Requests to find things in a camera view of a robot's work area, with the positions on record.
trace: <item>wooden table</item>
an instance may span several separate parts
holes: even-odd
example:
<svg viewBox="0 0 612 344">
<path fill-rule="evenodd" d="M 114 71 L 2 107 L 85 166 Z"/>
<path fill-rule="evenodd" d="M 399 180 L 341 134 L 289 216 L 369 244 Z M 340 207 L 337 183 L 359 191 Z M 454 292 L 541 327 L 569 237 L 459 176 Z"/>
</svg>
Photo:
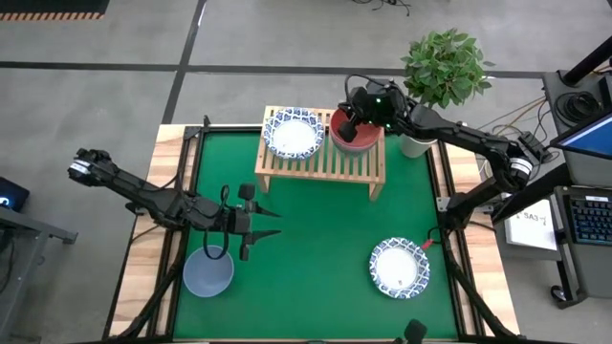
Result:
<svg viewBox="0 0 612 344">
<path fill-rule="evenodd" d="M 245 127 L 245 125 L 224 125 L 224 127 Z M 185 125 L 162 125 L 151 159 L 151 165 L 147 180 L 151 183 L 162 185 L 172 179 L 176 173 L 179 156 L 183 142 Z M 452 174 L 452 181 L 456 191 L 469 191 L 480 183 L 476 158 L 473 153 L 447 145 L 448 161 Z M 195 156 L 195 148 L 191 148 L 187 155 L 187 169 L 185 174 L 185 186 L 191 177 L 191 166 Z M 440 185 L 442 196 L 448 194 L 449 187 L 445 182 L 443 172 L 443 160 L 437 146 L 432 147 L 432 158 L 435 162 L 435 170 Z M 474 221 L 485 225 L 491 225 L 488 216 L 474 214 Z M 135 224 L 133 236 L 152 227 L 152 221 L 147 217 L 140 217 Z M 174 259 L 180 236 L 174 233 L 175 240 L 172 241 L 170 250 L 170 263 Z M 127 328 L 131 321 L 138 315 L 142 307 L 150 297 L 155 288 L 162 246 L 164 242 L 164 231 L 154 230 L 142 236 L 126 252 L 124 269 L 121 272 L 114 303 L 109 313 L 109 318 L 104 335 L 116 335 Z M 469 258 L 474 276 L 476 288 L 493 313 L 512 332 L 519 333 L 518 325 L 514 315 L 514 306 L 508 290 L 508 284 L 502 266 L 495 235 L 488 229 L 479 226 L 468 226 L 465 230 Z M 451 238 L 456 251 L 458 242 L 456 237 Z M 168 290 L 161 304 L 160 316 L 156 333 L 162 334 L 165 330 L 168 317 L 170 292 Z M 465 294 L 460 292 L 460 300 L 463 315 L 466 320 L 467 333 L 475 333 L 474 324 L 471 322 L 471 306 Z"/>
<path fill-rule="evenodd" d="M 284 107 L 266 106 L 263 125 L 268 118 Z M 317 114 L 323 127 L 329 128 L 335 110 L 308 109 Z M 362 155 L 351 156 L 340 152 L 328 136 L 318 151 L 305 161 L 288 161 L 276 157 L 266 147 L 261 133 L 259 151 L 255 165 L 255 176 L 263 192 L 270 189 L 271 177 L 312 179 L 331 182 L 366 183 L 369 185 L 370 201 L 376 201 L 384 186 L 384 131 L 381 130 L 376 144 Z"/>
</svg>

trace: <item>laptop screen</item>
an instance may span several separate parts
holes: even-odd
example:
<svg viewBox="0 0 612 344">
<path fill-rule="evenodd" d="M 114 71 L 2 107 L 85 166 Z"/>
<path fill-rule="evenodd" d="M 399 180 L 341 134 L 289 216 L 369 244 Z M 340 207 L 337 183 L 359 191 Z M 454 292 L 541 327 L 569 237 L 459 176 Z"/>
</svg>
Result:
<svg viewBox="0 0 612 344">
<path fill-rule="evenodd" d="M 560 140 L 559 148 L 612 159 L 612 113 Z"/>
</svg>

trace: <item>keyboard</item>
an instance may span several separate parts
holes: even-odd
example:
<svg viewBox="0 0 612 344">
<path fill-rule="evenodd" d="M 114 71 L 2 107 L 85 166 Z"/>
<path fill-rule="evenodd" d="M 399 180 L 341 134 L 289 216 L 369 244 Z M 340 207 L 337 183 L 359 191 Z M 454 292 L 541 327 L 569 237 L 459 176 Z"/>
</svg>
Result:
<svg viewBox="0 0 612 344">
<path fill-rule="evenodd" d="M 570 198 L 576 241 L 612 246 L 612 202 Z"/>
</svg>

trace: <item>paper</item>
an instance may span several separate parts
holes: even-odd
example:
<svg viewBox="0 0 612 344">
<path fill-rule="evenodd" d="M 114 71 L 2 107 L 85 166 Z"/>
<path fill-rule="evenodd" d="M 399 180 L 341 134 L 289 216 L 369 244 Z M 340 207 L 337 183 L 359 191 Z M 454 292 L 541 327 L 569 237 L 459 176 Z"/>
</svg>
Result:
<svg viewBox="0 0 612 344">
<path fill-rule="evenodd" d="M 506 219 L 508 244 L 557 250 L 550 202 L 542 200 Z"/>
</svg>

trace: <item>white flower pot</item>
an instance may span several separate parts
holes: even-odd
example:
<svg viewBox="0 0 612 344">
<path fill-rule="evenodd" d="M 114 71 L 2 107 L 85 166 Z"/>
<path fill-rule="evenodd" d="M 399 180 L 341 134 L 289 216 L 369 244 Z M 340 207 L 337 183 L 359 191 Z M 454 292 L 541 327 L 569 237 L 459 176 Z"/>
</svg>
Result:
<svg viewBox="0 0 612 344">
<path fill-rule="evenodd" d="M 408 158 L 419 158 L 435 142 L 436 140 L 416 140 L 409 136 L 402 135 L 402 153 Z"/>
</svg>

